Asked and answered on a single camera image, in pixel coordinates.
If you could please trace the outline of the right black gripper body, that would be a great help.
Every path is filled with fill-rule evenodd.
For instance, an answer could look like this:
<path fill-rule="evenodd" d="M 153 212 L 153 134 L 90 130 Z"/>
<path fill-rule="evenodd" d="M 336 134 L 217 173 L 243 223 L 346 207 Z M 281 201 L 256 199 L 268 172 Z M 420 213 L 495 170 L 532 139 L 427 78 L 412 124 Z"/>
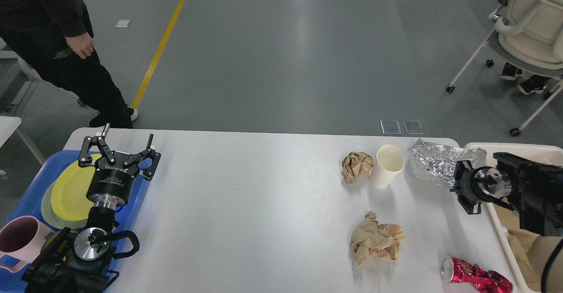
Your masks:
<path fill-rule="evenodd" d="M 503 198 L 512 193 L 513 183 L 502 169 L 483 166 L 473 168 L 471 177 L 464 176 L 457 187 L 472 187 L 483 201 L 500 204 Z"/>

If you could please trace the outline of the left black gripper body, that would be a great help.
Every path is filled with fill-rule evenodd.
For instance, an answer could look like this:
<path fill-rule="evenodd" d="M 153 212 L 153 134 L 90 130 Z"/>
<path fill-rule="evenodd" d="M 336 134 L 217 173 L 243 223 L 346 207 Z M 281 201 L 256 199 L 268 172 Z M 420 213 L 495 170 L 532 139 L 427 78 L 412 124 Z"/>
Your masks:
<path fill-rule="evenodd" d="M 96 168 L 86 198 L 93 203 L 113 201 L 115 207 L 127 205 L 134 179 L 138 174 L 138 165 L 131 168 L 116 168 L 110 165 Z"/>

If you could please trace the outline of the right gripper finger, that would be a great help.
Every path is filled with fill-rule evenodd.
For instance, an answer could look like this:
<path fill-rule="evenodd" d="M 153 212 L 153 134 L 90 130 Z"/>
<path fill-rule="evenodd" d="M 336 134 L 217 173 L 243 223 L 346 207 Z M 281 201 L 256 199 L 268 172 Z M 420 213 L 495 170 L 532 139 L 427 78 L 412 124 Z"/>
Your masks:
<path fill-rule="evenodd" d="M 477 196 L 472 187 L 453 187 L 449 191 L 456 193 L 457 201 L 468 215 L 481 213 L 483 200 Z"/>
<path fill-rule="evenodd" d="M 464 176 L 471 177 L 473 172 L 473 165 L 470 160 L 456 161 L 456 166 L 453 172 L 452 187 L 456 187 Z"/>

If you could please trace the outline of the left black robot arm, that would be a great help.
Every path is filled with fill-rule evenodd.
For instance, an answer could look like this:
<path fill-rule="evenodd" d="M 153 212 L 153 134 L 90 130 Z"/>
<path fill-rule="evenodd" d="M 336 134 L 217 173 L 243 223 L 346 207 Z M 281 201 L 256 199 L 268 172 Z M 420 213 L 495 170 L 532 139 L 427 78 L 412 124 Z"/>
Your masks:
<path fill-rule="evenodd" d="M 111 150 L 106 143 L 110 124 L 99 136 L 87 136 L 77 159 L 81 168 L 94 167 L 86 198 L 93 203 L 85 227 L 65 227 L 49 239 L 22 275 L 26 293 L 102 293 L 119 277 L 109 269 L 113 260 L 139 251 L 139 239 L 130 230 L 117 231 L 115 217 L 128 204 L 134 181 L 151 181 L 161 154 L 153 134 L 137 154 Z"/>

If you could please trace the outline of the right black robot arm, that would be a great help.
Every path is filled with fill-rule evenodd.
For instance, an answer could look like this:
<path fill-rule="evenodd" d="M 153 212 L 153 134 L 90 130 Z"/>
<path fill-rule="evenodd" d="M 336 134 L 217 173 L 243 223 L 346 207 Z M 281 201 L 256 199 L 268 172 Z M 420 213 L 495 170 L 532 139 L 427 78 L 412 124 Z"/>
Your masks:
<path fill-rule="evenodd" d="M 507 152 L 493 154 L 495 167 L 474 168 L 457 161 L 452 191 L 469 215 L 481 213 L 482 203 L 493 203 L 519 214 L 521 229 L 543 237 L 562 236 L 563 169 Z"/>

